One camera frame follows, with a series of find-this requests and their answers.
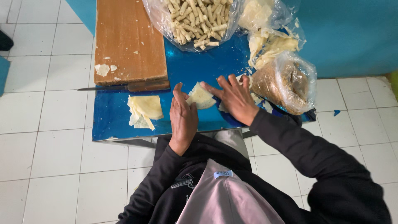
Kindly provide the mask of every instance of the white tile floor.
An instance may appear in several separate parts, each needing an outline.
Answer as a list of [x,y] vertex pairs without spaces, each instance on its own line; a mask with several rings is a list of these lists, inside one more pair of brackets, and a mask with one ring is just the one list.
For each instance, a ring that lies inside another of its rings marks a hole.
[[[0,97],[0,223],[114,224],[154,150],[91,142],[94,92],[75,90],[93,86],[93,36],[65,0],[0,0],[0,29],[15,41],[0,53],[11,61]],[[317,84],[318,121],[303,127],[371,171],[398,223],[398,103],[387,80]],[[253,172],[309,210],[315,180],[258,137],[245,142]]]

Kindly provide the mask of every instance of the knife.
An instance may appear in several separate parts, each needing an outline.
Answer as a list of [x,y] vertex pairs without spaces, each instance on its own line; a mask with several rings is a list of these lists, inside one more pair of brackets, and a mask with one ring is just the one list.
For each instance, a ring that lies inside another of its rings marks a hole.
[[92,88],[81,88],[78,91],[88,90],[128,90],[130,92],[142,92],[142,91],[154,91],[154,90],[166,90],[170,89],[170,81],[144,81],[128,83],[123,86],[104,86],[104,87],[92,87]]

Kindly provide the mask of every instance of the label tag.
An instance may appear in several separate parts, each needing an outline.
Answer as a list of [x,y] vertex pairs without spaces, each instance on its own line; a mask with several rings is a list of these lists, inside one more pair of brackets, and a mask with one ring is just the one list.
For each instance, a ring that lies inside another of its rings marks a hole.
[[224,177],[231,176],[231,177],[233,177],[234,174],[233,174],[232,170],[214,172],[214,178],[215,179],[217,179],[220,176],[224,176]]

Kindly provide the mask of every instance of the wooden cutting board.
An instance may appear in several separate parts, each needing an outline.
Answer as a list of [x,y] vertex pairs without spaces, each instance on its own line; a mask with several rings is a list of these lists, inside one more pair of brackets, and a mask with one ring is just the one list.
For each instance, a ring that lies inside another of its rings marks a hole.
[[97,85],[168,79],[163,35],[142,0],[97,0],[95,48],[95,65],[117,66],[104,77],[94,71]]

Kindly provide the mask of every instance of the black sleeve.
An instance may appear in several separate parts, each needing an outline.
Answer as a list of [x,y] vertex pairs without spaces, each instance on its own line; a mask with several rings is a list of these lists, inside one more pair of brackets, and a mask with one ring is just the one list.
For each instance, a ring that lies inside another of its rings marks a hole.
[[304,176],[317,179],[308,195],[311,212],[332,223],[391,223],[382,187],[338,146],[262,109],[250,130]]
[[148,223],[153,209],[163,192],[169,188],[178,176],[184,162],[170,146],[153,164],[147,176],[130,197],[130,203],[120,213],[118,224]]

